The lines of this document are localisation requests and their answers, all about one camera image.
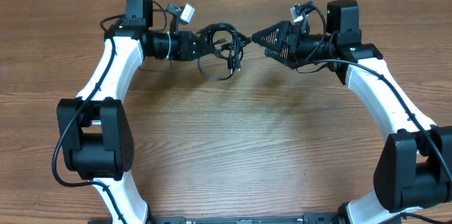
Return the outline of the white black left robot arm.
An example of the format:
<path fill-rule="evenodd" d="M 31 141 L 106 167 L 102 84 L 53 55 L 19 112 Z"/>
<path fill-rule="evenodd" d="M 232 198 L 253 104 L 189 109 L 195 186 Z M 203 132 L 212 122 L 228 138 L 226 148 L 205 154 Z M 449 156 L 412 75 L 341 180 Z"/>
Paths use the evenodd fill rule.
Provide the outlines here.
<path fill-rule="evenodd" d="M 51 169 L 64 187 L 94 187 L 111 223 L 150 223 L 150 208 L 131 174 L 134 141 L 124 110 L 131 81 L 147 57 L 193 61 L 215 48 L 190 31 L 191 4 L 162 7 L 154 0 L 126 0 L 123 14 L 100 21 L 104 50 L 91 78 L 74 98 L 59 101 L 59 140 Z"/>

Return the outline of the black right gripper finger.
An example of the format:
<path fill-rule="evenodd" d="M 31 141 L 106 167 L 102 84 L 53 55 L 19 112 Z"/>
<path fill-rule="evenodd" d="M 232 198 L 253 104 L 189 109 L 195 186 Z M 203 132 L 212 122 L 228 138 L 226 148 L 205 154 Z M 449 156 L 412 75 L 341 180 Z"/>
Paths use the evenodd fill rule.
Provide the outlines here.
<path fill-rule="evenodd" d="M 287 67 L 291 67 L 291 65 L 292 65 L 292 62 L 289 59 L 289 49 L 288 48 L 284 48 L 279 52 L 266 48 L 264 54 L 267 57 L 274 59 Z"/>
<path fill-rule="evenodd" d="M 292 26 L 288 20 L 283 20 L 269 28 L 260 30 L 251 36 L 251 41 L 265 48 L 282 48 L 287 42 L 289 29 Z"/>

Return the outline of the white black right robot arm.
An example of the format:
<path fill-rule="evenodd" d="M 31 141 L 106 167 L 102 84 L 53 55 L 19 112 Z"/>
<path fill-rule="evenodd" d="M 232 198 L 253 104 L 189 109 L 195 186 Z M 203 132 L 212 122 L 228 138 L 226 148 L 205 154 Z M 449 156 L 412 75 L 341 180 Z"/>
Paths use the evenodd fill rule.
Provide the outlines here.
<path fill-rule="evenodd" d="M 384 147 L 372 190 L 343 203 L 335 213 L 305 213 L 302 223 L 401 223 L 419 210 L 451 201 L 451 128 L 438 126 L 403 92 L 382 53 L 362 42 L 359 6 L 335 0 L 320 15 L 323 31 L 310 32 L 312 2 L 291 8 L 292 20 L 254 33 L 267 57 L 300 70 L 328 68 L 367 108 Z"/>

